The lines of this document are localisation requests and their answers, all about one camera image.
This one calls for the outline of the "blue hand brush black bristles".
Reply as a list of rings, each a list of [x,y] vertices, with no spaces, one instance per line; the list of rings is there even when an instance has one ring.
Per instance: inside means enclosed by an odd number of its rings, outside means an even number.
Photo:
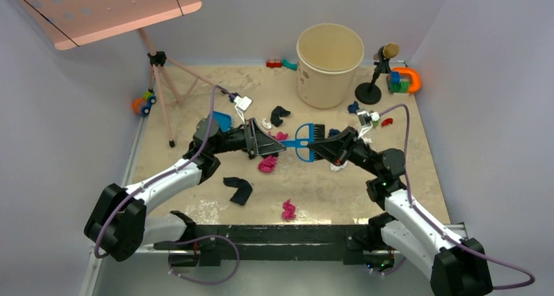
[[[299,133],[302,130],[308,131],[308,136],[305,138],[299,137]],[[323,158],[309,149],[308,145],[312,142],[325,139],[325,125],[321,123],[304,123],[300,125],[296,132],[295,138],[291,140],[280,140],[280,142],[287,148],[294,148],[297,157],[307,163],[313,163],[315,161],[322,160]],[[308,150],[308,157],[304,158],[300,155],[299,150]]]

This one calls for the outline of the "blue plastic dustpan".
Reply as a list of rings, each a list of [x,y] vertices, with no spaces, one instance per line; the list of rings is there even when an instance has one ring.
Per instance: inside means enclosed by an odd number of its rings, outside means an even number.
[[[214,120],[218,123],[222,132],[227,132],[232,127],[232,117],[228,114],[214,111]]]

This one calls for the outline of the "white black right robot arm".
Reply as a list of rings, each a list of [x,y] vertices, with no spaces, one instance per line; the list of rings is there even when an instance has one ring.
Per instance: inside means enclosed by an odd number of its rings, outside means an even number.
[[[435,295],[487,295],[493,284],[483,246],[440,223],[411,195],[405,175],[405,155],[389,148],[376,152],[347,127],[339,134],[311,142],[311,152],[333,165],[349,162],[373,174],[368,196],[383,214],[369,220],[368,243],[398,250],[428,279]]]

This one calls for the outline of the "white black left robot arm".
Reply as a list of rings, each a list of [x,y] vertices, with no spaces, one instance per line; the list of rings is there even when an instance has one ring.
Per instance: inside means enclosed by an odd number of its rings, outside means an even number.
[[[208,180],[221,164],[217,154],[243,151],[254,158],[286,149],[254,118],[226,132],[212,118],[202,119],[189,150],[168,169],[138,183],[104,188],[84,228],[85,236],[95,244],[95,257],[124,261],[141,246],[164,241],[180,250],[188,249],[194,243],[195,232],[175,214],[170,215],[171,227],[148,227],[147,217],[153,209]]]

